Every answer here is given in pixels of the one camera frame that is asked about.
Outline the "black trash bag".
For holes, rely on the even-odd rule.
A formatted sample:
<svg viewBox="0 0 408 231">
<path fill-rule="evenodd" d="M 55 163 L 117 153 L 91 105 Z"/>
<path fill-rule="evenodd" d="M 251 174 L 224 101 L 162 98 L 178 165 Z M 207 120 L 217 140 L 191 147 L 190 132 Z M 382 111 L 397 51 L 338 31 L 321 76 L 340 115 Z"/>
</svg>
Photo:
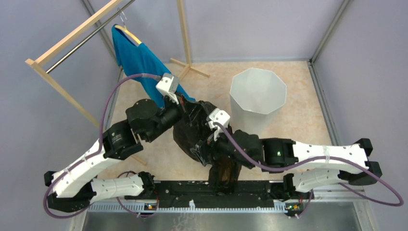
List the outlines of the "black trash bag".
<svg viewBox="0 0 408 231">
<path fill-rule="evenodd" d="M 232 194 L 242 166 L 221 152 L 220 148 L 209 145 L 207 139 L 214 134 L 207 124 L 207 118 L 217 107 L 210 102 L 185 102 L 183 117 L 173 126 L 173 139 L 179 148 L 191 159 L 210 164 L 208 182 L 217 195 Z"/>
</svg>

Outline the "white plastic trash bin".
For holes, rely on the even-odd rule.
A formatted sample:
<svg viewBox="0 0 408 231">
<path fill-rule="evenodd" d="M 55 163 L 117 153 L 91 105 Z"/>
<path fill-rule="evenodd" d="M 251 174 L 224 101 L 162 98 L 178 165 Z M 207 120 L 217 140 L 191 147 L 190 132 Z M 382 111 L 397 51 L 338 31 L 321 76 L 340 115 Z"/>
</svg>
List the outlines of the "white plastic trash bin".
<svg viewBox="0 0 408 231">
<path fill-rule="evenodd" d="M 273 71 L 252 67 L 233 77 L 229 95 L 232 128 L 259 136 L 285 105 L 287 85 Z"/>
</svg>

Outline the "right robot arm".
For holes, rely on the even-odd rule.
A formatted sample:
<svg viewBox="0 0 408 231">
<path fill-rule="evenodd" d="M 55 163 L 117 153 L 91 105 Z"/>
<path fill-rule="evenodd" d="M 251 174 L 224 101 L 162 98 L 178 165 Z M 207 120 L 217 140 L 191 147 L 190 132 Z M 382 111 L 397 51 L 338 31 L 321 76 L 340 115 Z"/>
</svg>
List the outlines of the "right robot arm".
<svg viewBox="0 0 408 231">
<path fill-rule="evenodd" d="M 216 161 L 223 157 L 248 169 L 282 173 L 282 192 L 295 198 L 314 188 L 347 183 L 373 185 L 383 175 L 380 164 L 370 161 L 373 150 L 369 139 L 346 146 L 313 145 L 283 138 L 261 139 L 241 130 L 218 132 L 205 141 L 201 155 Z"/>
</svg>

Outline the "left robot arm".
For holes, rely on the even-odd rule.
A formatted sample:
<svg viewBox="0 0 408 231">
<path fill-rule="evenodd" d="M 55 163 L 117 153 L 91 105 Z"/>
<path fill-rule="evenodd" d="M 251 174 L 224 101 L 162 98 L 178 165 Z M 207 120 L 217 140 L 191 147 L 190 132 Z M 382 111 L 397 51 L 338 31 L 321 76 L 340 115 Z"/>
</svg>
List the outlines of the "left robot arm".
<svg viewBox="0 0 408 231">
<path fill-rule="evenodd" d="M 153 176 L 145 171 L 130 177 L 98 179 L 100 172 L 143 150 L 142 142 L 153 142 L 185 117 L 187 99 L 180 94 L 164 97 L 160 108 L 151 99 L 137 101 L 126 110 L 126 119 L 101 133 L 75 162 L 60 171 L 44 174 L 47 191 L 44 210 L 64 212 L 73 217 L 91 204 L 114 197 L 135 196 L 143 199 L 155 192 Z"/>
</svg>

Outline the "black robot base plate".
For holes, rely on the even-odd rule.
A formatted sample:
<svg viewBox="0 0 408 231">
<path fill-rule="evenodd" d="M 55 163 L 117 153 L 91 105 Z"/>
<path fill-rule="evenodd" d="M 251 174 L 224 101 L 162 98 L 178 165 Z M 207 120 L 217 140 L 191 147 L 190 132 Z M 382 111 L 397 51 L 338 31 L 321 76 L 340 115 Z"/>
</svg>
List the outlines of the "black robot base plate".
<svg viewBox="0 0 408 231">
<path fill-rule="evenodd" d="M 161 214 L 284 213 L 301 214 L 308 203 L 362 201 L 340 186 L 323 186 L 313 192 L 295 192 L 282 181 L 238 181 L 232 193 L 216 192 L 207 181 L 157 181 L 150 197 L 124 196 L 92 204 L 88 212 L 130 213 L 138 218 Z"/>
</svg>

